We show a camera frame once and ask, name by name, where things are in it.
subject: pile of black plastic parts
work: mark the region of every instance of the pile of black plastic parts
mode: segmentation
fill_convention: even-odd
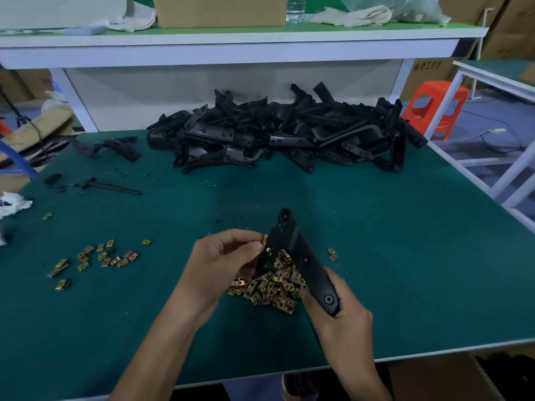
[[[162,116],[147,129],[151,149],[173,151],[173,167],[188,174],[197,167],[236,164],[255,167],[262,155],[280,152],[307,173],[317,159],[344,166],[371,160],[386,172],[403,171],[407,140],[427,140],[400,117],[401,102],[379,98],[375,107],[334,101],[323,83],[321,102],[292,84],[295,102],[263,100],[236,104],[232,93],[215,90],[216,105]]]

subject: orange plastic stool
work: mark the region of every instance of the orange plastic stool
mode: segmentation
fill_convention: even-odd
[[[429,127],[434,115],[438,111],[438,107],[442,100],[444,99],[446,93],[448,92],[451,82],[439,80],[432,82],[425,82],[412,98],[409,106],[403,113],[402,117],[405,120],[408,120],[410,124],[416,128],[421,134],[425,134],[425,131]],[[422,94],[431,97],[431,101],[425,107],[414,108],[414,103],[418,98],[422,97]],[[466,99],[468,98],[468,89],[466,87],[459,87],[455,95],[453,96],[453,101],[458,101],[455,112],[451,115],[444,115],[435,129],[435,132],[444,132],[444,141],[447,141],[449,134],[457,121],[463,105],[465,105]]]
[[[0,119],[0,135],[7,136],[10,135],[13,131],[9,128],[4,121]]]

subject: fingernail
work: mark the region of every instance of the fingernail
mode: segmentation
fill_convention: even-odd
[[[252,241],[252,242],[249,242],[249,245],[251,245],[256,252],[259,252],[262,250],[262,242],[258,242],[258,241]]]

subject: hand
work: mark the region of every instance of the hand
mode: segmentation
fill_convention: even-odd
[[[340,312],[335,317],[323,310],[308,289],[301,290],[304,308],[318,334],[325,358],[351,399],[390,399],[373,359],[372,314],[338,274],[325,269],[340,298]]]
[[[182,276],[169,302],[187,310],[204,325],[217,302],[237,276],[253,276],[251,263],[262,251],[260,232],[229,229],[195,242]]]

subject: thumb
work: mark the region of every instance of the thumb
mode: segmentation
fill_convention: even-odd
[[[304,309],[312,321],[314,329],[318,331],[325,324],[329,323],[332,317],[325,312],[316,298],[312,296],[308,288],[302,288],[300,294]]]
[[[244,264],[249,263],[262,252],[263,245],[259,241],[252,241],[242,245],[235,251],[221,256],[221,261],[226,267],[236,273]]]

